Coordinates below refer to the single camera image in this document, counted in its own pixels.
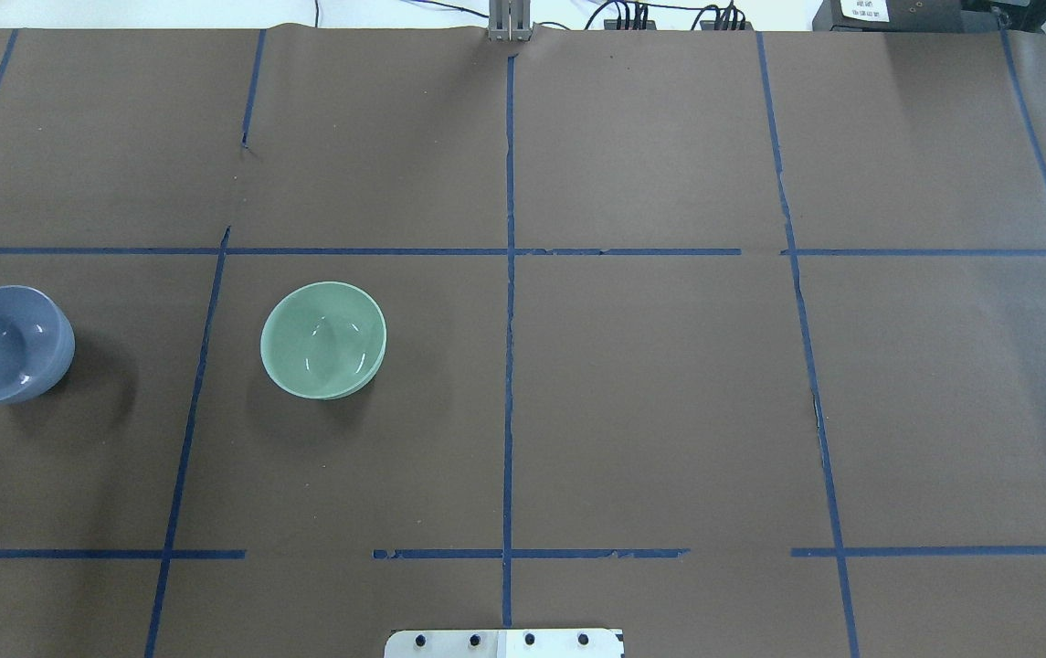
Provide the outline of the blue ceramic bowl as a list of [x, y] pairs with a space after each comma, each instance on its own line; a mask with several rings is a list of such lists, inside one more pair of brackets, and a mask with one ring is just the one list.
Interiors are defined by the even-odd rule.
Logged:
[[75, 332], [54, 300], [31, 287], [0, 286], [0, 405], [50, 391], [75, 351]]

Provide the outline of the green ceramic bowl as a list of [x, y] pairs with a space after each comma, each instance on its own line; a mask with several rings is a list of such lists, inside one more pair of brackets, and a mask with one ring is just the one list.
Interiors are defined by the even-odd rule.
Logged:
[[368, 292], [319, 281], [289, 292], [265, 320], [262, 364], [296, 398], [348, 398], [372, 382], [387, 353], [385, 314]]

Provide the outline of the brown paper table cover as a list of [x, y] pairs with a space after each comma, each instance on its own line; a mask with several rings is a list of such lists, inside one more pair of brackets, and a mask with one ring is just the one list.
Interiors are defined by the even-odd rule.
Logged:
[[0, 657], [1046, 657], [1046, 35], [0, 29], [7, 283]]

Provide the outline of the black power strip left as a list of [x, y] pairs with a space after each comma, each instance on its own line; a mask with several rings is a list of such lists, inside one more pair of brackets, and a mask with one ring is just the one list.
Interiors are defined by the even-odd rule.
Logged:
[[621, 16], [615, 18], [602, 18], [602, 29], [619, 30], [619, 32], [639, 32], [640, 30], [656, 30], [656, 22], [652, 20], [649, 16], [649, 12], [637, 12], [628, 16], [628, 14], [621, 14]]

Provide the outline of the black box with label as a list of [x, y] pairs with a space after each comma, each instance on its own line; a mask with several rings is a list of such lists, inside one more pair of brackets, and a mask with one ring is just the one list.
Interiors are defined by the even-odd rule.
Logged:
[[811, 18], [814, 32], [976, 35], [998, 32], [991, 12], [970, 12], [964, 1], [823, 1]]

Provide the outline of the grey aluminium frame post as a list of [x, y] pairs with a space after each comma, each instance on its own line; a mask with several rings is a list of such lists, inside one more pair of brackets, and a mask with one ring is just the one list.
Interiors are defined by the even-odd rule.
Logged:
[[525, 42], [535, 36], [530, 0], [488, 1], [488, 40]]

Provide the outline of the white metal base plate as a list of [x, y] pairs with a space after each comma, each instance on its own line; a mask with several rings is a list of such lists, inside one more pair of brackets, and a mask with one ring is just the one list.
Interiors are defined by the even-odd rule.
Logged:
[[624, 657], [623, 632], [607, 628], [403, 630], [385, 657]]

